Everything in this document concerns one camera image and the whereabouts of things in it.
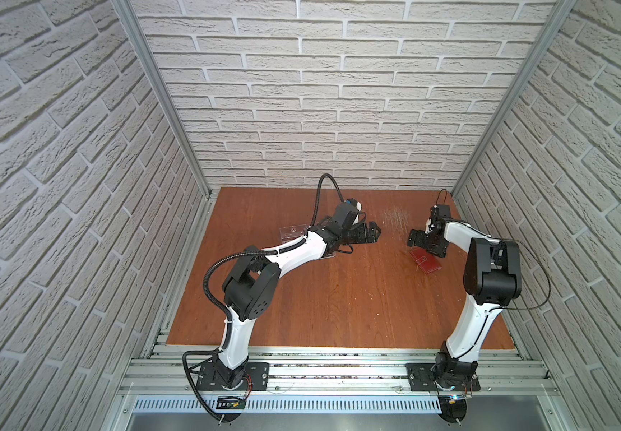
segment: vertical metal beam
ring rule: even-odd
[[[171,95],[167,89],[167,85],[164,83],[162,74],[157,67],[157,62],[152,55],[152,50],[148,45],[148,39],[145,38],[145,34],[138,22],[133,6],[130,0],[113,0],[116,9],[116,14],[119,16],[119,21],[124,25],[124,30],[128,36],[128,40],[133,45],[133,49],[136,52],[138,60],[143,65],[145,75],[148,77],[148,81],[152,86],[155,96],[159,104],[164,110],[164,116],[167,118],[169,125],[174,131],[177,143],[181,147],[181,151],[184,152],[185,159],[190,167],[191,172],[195,176],[198,188],[205,195],[206,199],[210,198],[211,189],[208,185],[203,170],[198,163],[198,159],[195,157],[193,148],[190,146],[190,140],[185,133],[184,124],[181,123],[181,117],[177,112],[177,108],[174,105]]]
[[[525,60],[519,67],[519,72],[516,73],[512,83],[509,85],[509,88],[507,88],[506,93],[504,93],[497,109],[495,109],[495,113],[487,123],[487,127],[483,131],[480,140],[478,140],[478,144],[473,150],[470,159],[463,168],[461,176],[454,185],[452,189],[453,196],[458,196],[465,187],[468,179],[473,174],[473,170],[478,164],[478,160],[480,160],[483,154],[485,154],[487,146],[492,141],[492,138],[495,137],[497,128],[502,125],[502,122],[514,107],[516,99],[519,95],[521,95],[526,84],[537,69],[540,64],[540,60],[543,59],[543,56],[547,52],[547,48],[549,48],[552,44],[552,40],[555,38],[559,28],[562,24],[564,24],[564,21],[569,15],[569,12],[573,9],[575,3],[576,0],[557,0],[555,3],[555,6],[550,11],[550,15],[547,17],[547,21],[545,22],[543,29],[540,31],[538,38],[530,48],[528,56],[526,56]]]

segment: brown wooden surface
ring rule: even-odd
[[[425,275],[405,244],[411,229],[425,228],[437,193],[343,190],[343,195],[359,200],[367,219],[382,228],[379,241],[354,246],[353,254],[306,263],[282,277],[272,305],[256,322],[250,345],[439,348],[463,308],[466,255],[450,246],[442,269]],[[449,196],[447,201],[453,206]],[[323,190],[318,220],[332,214],[337,203],[333,190]],[[309,223],[314,204],[311,189],[223,188],[168,343],[219,344],[225,316],[203,294],[205,271],[252,244],[279,245],[279,228]],[[458,216],[453,208],[453,217]],[[212,276],[210,289],[220,300],[232,265],[222,265]],[[501,318],[483,347],[514,348]]]

